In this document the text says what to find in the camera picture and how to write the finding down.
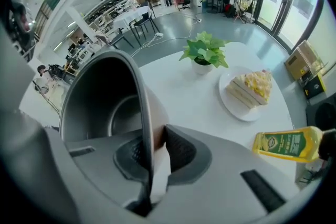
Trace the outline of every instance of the office chair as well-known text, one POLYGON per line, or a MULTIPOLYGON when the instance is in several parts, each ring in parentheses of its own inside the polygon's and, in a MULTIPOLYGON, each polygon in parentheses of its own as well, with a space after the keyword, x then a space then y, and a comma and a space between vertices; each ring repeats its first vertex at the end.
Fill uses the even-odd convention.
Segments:
POLYGON ((186 8, 190 8, 188 6, 188 4, 190 4, 190 0, 181 0, 181 2, 179 3, 179 5, 182 5, 182 8, 179 8, 179 6, 177 6, 177 9, 186 9, 186 8))
MULTIPOLYGON (((148 6, 148 2, 147 2, 147 1, 141 3, 141 7, 144 7, 144 6, 148 6)), ((153 27, 153 31, 154 31, 154 32, 155 32, 154 26, 156 27, 156 29, 158 30, 158 32, 160 32, 160 30, 159 30, 158 27, 156 26, 155 22, 153 21, 152 16, 149 16, 148 13, 145 13, 145 14, 142 14, 142 19, 141 19, 140 21, 135 22, 135 24, 133 24, 133 26, 134 26, 134 28, 135 28, 135 31, 136 31, 136 33, 138 34, 138 37, 139 37, 139 38, 140 38, 140 36, 139 36, 138 30, 136 29, 137 26, 140 26, 140 27, 141 27, 141 31, 142 31, 142 33, 143 33, 143 36, 144 36, 144 38, 146 39, 146 35, 145 35, 145 32, 144 32, 143 29, 142 29, 142 25, 146 28, 146 31, 147 31, 147 33, 148 33, 148 29, 147 29, 146 24, 145 24, 145 23, 148 22, 148 21, 151 22, 151 25, 152 25, 152 27, 153 27)))

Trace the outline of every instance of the white table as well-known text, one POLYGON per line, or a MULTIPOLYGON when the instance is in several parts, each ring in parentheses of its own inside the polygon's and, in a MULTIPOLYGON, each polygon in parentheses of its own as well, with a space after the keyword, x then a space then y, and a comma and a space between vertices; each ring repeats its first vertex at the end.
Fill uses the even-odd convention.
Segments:
MULTIPOLYGON (((224 52, 229 66, 244 66, 252 71, 264 68, 254 52, 240 42, 227 44, 224 52)), ((218 81, 224 67, 197 75, 190 59, 178 61, 181 55, 182 52, 178 52, 140 68, 145 84, 164 105, 170 124, 222 137, 248 149, 252 148, 258 132, 293 129, 284 97, 274 79, 269 103, 263 107, 260 119, 240 121, 230 114, 219 96, 218 81)), ((295 181, 295 162, 266 155, 260 157, 295 181)))
POLYGON ((131 21, 141 17, 141 15, 145 13, 148 13, 148 15, 151 16, 151 9, 148 6, 140 7, 136 10, 131 9, 127 12, 124 12, 114 19, 113 27, 115 29, 128 28, 131 21))

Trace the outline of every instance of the cake slice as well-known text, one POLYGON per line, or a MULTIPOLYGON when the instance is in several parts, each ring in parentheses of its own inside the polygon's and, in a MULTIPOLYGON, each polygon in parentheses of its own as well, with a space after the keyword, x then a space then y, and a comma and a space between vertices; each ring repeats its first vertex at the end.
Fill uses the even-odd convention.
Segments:
POLYGON ((269 71, 236 76, 226 90, 250 109, 268 104, 272 82, 269 71))

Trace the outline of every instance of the potted plant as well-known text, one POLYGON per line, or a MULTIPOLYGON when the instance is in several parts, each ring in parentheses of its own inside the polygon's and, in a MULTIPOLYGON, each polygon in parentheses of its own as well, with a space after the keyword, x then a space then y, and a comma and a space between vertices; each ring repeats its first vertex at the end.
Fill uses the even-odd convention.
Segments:
POLYGON ((198 74, 209 73, 213 66, 228 67, 223 51, 220 49, 225 47, 229 41, 212 38, 212 34, 203 31, 197 34, 196 40, 187 40, 188 46, 185 46, 180 61, 184 58, 192 60, 192 68, 198 74))

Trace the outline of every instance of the black chair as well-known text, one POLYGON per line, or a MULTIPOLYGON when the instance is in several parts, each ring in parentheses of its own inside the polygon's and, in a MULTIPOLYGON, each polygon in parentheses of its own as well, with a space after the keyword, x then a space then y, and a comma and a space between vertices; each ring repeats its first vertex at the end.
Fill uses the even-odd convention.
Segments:
POLYGON ((180 2, 179 5, 182 5, 182 8, 179 8, 177 6, 177 9, 178 10, 181 10, 181 9, 186 9, 186 8, 190 8, 189 6, 187 6, 188 4, 190 4, 190 0, 183 0, 183 2, 180 2))
MULTIPOLYGON (((148 2, 147 1, 144 2, 144 3, 141 3, 141 7, 144 7, 144 6, 148 6, 148 2)), ((142 19, 140 21, 135 22, 135 24, 133 25, 139 39, 140 39, 140 36, 139 36, 138 30, 136 28, 137 28, 137 26, 141 27, 141 31, 143 33, 143 36, 146 39, 146 35, 145 35, 145 32, 143 31, 142 25, 146 28, 146 31, 148 33, 148 29, 147 29, 146 24, 145 24, 147 22, 151 22, 151 25, 153 27, 153 31, 154 32, 155 32, 154 26, 156 27, 156 29, 158 30, 158 32, 160 32, 160 30, 156 26, 155 22, 153 21, 152 16, 149 16, 148 13, 145 13, 145 14, 142 15, 142 19)))
POLYGON ((116 43, 119 42, 121 39, 124 39, 132 48, 134 48, 133 45, 124 37, 123 34, 117 34, 117 36, 115 36, 111 42, 108 42, 104 36, 96 35, 96 37, 106 43, 108 46, 113 46, 117 50, 119 50, 119 48, 116 46, 116 43))

